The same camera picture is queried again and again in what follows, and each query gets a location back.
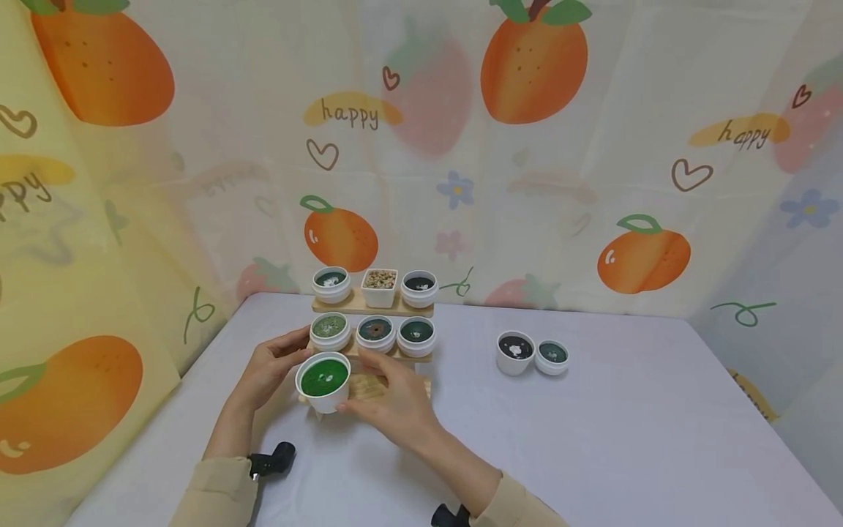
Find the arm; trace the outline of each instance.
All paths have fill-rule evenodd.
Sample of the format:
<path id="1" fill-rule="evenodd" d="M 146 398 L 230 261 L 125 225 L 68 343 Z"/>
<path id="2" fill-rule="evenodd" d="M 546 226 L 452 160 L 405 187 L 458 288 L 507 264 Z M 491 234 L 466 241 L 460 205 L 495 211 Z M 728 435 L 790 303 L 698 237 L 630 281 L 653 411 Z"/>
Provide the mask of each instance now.
<path id="1" fill-rule="evenodd" d="M 547 505 L 443 428 L 421 376 L 385 355 L 361 350 L 360 359 L 369 373 L 386 377 L 389 390 L 380 401 L 346 401 L 339 410 L 418 455 L 454 491 L 475 527 L 566 527 Z"/>
<path id="2" fill-rule="evenodd" d="M 304 349 L 309 331 L 304 327 L 255 348 L 220 411 L 170 527 L 241 527 L 249 523 L 258 488 L 246 459 L 255 412 L 272 397 L 290 369 L 310 355 Z"/>

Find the white table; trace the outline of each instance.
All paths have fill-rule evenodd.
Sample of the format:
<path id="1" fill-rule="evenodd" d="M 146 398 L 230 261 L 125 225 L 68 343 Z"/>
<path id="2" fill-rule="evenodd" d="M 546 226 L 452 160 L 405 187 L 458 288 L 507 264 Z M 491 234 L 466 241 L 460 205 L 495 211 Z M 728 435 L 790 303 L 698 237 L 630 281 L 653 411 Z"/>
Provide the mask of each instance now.
<path id="1" fill-rule="evenodd" d="M 310 301 L 249 298 L 67 525 L 166 525 L 255 344 L 309 323 Z M 441 344 L 420 371 L 442 423 L 572 527 L 843 524 L 683 320 L 449 304 L 433 320 Z M 562 341 L 569 371 L 500 374 L 506 329 Z M 298 457 L 264 486 L 255 525 L 423 526 L 439 503 L 455 510 L 414 457 L 351 417 L 317 422 L 295 399 L 285 382 L 259 418 L 256 446 L 290 441 Z"/>

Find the hand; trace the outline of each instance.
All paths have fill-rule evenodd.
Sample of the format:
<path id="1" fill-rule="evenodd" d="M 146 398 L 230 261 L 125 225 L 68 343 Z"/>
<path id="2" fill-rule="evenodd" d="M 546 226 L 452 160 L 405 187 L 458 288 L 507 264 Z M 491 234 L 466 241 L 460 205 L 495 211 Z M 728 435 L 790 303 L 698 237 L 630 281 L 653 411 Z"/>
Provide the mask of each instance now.
<path id="1" fill-rule="evenodd" d="M 306 325 L 258 344 L 228 398 L 229 403 L 246 411 L 256 411 L 265 405 L 290 369 L 313 354 L 311 350 L 304 349 L 308 342 L 310 326 Z"/>
<path id="2" fill-rule="evenodd" d="M 386 377 L 389 388 L 378 401 L 346 401 L 337 408 L 377 428 L 398 446 L 418 451 L 444 434 L 433 413 L 424 378 L 385 355 L 360 350 L 360 362 L 370 374 Z"/>

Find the white ceramic cup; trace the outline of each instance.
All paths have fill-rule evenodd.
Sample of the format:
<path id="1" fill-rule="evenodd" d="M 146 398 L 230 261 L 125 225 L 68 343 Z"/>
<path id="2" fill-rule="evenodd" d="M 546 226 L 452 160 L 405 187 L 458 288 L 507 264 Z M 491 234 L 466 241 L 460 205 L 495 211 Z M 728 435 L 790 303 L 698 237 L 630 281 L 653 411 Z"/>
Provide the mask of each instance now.
<path id="1" fill-rule="evenodd" d="M 430 326 L 430 329 L 433 330 L 433 333 L 430 335 L 430 338 L 426 341 L 422 342 L 413 342 L 408 341 L 401 335 L 401 330 L 404 328 L 405 325 L 410 324 L 411 322 L 423 322 Z M 423 316 L 412 316 L 409 319 L 404 320 L 401 322 L 401 326 L 398 328 L 398 348 L 407 355 L 408 357 L 425 357 L 429 355 L 430 352 L 433 351 L 433 348 L 436 346 L 436 326 L 433 325 L 432 320 L 428 320 Z"/>
<path id="2" fill-rule="evenodd" d="M 322 319 L 328 318 L 329 316 L 339 316 L 346 322 L 346 327 L 342 328 L 342 331 L 337 333 L 334 336 L 318 336 L 314 333 L 314 326 L 317 322 Z M 321 352 L 339 352 L 342 348 L 348 344 L 352 338 L 352 325 L 349 324 L 348 319 L 342 313 L 337 313 L 336 311 L 331 311 L 330 313 L 323 313 L 322 315 L 317 316 L 313 322 L 310 324 L 310 341 L 313 343 L 314 347 L 321 351 Z"/>
<path id="3" fill-rule="evenodd" d="M 346 275 L 346 279 L 332 286 L 320 286 L 316 282 L 316 279 L 328 272 L 341 272 Z M 314 274 L 313 279 L 310 280 L 310 287 L 314 290 L 316 298 L 320 301 L 326 304 L 338 304 L 348 298 L 348 295 L 352 293 L 352 278 L 343 267 L 322 267 Z"/>
<path id="4" fill-rule="evenodd" d="M 541 354 L 541 347 L 543 344 L 553 344 L 554 346 L 558 346 L 565 350 L 565 361 L 561 363 L 554 363 L 553 361 L 545 358 Z M 535 355 L 535 367 L 538 368 L 541 373 L 548 375 L 562 374 L 562 372 L 568 369 L 568 361 L 571 360 L 571 354 L 568 352 L 568 348 L 562 346 L 562 344 L 557 341 L 539 342 L 539 347 L 535 348 L 533 354 Z"/>
<path id="5" fill-rule="evenodd" d="M 373 271 L 388 271 L 395 274 L 395 283 L 392 284 L 391 289 L 375 289 L 367 288 L 366 278 L 369 273 Z M 360 289 L 363 291 L 363 297 L 366 299 L 366 305 L 375 309 L 388 309 L 392 307 L 395 302 L 395 286 L 398 285 L 398 271 L 395 269 L 369 269 L 363 275 L 363 281 L 360 282 Z"/>
<path id="6" fill-rule="evenodd" d="M 506 336 L 520 336 L 525 341 L 529 342 L 529 345 L 533 347 L 533 353 L 527 358 L 512 358 L 508 356 L 506 353 L 501 351 L 500 341 L 502 338 Z M 498 336 L 497 340 L 495 341 L 495 348 L 497 349 L 497 367 L 506 375 L 520 375 L 524 372 L 525 369 L 529 366 L 531 362 L 533 362 L 533 357 L 535 354 L 539 352 L 538 349 L 535 347 L 535 342 L 529 336 L 525 335 L 521 331 L 504 331 Z"/>
<path id="7" fill-rule="evenodd" d="M 377 341 L 370 341 L 369 339 L 365 339 L 360 336 L 360 328 L 363 324 L 370 320 L 387 320 L 389 322 L 389 334 L 382 339 Z M 357 344 L 361 347 L 365 347 L 369 351 L 375 353 L 386 353 L 392 349 L 392 346 L 395 344 L 395 335 L 398 333 L 398 328 L 395 327 L 395 323 L 389 319 L 389 317 L 385 317 L 383 315 L 369 315 L 363 320 L 360 320 L 360 324 L 357 325 L 357 329 L 354 331 L 354 338 L 357 341 Z"/>
<path id="8" fill-rule="evenodd" d="M 416 291 L 407 287 L 407 280 L 409 278 L 428 278 L 433 280 L 433 287 L 424 291 Z M 436 300 L 436 293 L 439 291 L 439 282 L 432 272 L 428 271 L 410 271 L 401 278 L 401 296 L 404 302 L 410 307 L 421 309 L 426 308 Z"/>
<path id="9" fill-rule="evenodd" d="M 312 367 L 314 364 L 321 363 L 326 360 L 337 360 L 345 364 L 346 369 L 348 370 L 348 377 L 346 378 L 346 382 L 344 382 L 342 386 L 329 393 L 328 395 L 321 395 L 319 397 L 307 395 L 306 393 L 304 393 L 304 390 L 302 390 L 302 377 L 304 376 L 304 373 L 307 372 L 308 369 L 310 369 L 310 367 Z M 298 371 L 296 372 L 296 390 L 298 390 L 298 393 L 303 395 L 304 398 L 308 400 L 310 405 L 317 412 L 334 413 L 336 411 L 337 405 L 344 401 L 348 401 L 348 380 L 351 378 L 351 376 L 352 364 L 351 362 L 349 362 L 348 357 L 346 357 L 342 353 L 337 352 L 317 353 L 313 355 L 313 357 L 304 361 L 304 363 L 298 367 Z"/>

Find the yellow brush stroke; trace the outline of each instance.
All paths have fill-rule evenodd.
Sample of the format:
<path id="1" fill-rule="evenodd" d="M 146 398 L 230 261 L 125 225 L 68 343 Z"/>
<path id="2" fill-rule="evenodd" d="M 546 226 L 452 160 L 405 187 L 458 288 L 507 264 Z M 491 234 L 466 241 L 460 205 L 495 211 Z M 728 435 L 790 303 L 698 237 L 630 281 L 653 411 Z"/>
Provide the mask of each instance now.
<path id="1" fill-rule="evenodd" d="M 0 155 L 0 183 L 23 181 L 30 174 L 45 185 L 66 185 L 76 173 L 70 166 L 51 158 L 34 155 Z"/>
<path id="2" fill-rule="evenodd" d="M 732 379 L 738 383 L 740 389 L 744 391 L 747 397 L 749 397 L 749 400 L 753 402 L 756 408 L 758 408 L 758 411 L 761 412 L 761 415 L 764 416 L 764 419 L 766 419 L 767 422 L 774 422 L 779 418 L 773 411 L 770 403 L 767 402 L 767 399 L 764 398 L 761 391 L 756 388 L 754 384 L 749 382 L 746 377 L 733 369 L 728 369 L 727 371 L 729 372 L 729 375 L 732 375 Z"/>
<path id="3" fill-rule="evenodd" d="M 790 137 L 790 125 L 787 121 L 776 114 L 761 113 L 748 117 L 735 117 L 731 120 L 727 119 L 706 126 L 691 136 L 688 144 L 692 147 L 710 147 L 722 141 L 727 141 L 726 136 L 723 135 L 723 129 L 726 128 L 726 125 L 729 126 L 733 141 L 738 134 L 755 130 L 772 130 L 768 139 L 774 143 L 781 143 Z"/>
<path id="4" fill-rule="evenodd" d="M 348 108 L 357 110 L 377 111 L 379 119 L 385 119 L 390 125 L 400 124 L 404 117 L 398 108 L 395 108 L 385 100 L 376 97 L 369 97 L 362 92 L 337 92 L 335 94 L 320 97 L 308 109 L 304 111 L 304 124 L 307 126 L 319 126 L 325 122 L 325 115 L 322 112 L 322 104 L 333 114 L 336 108 L 342 108 L 346 114 Z"/>

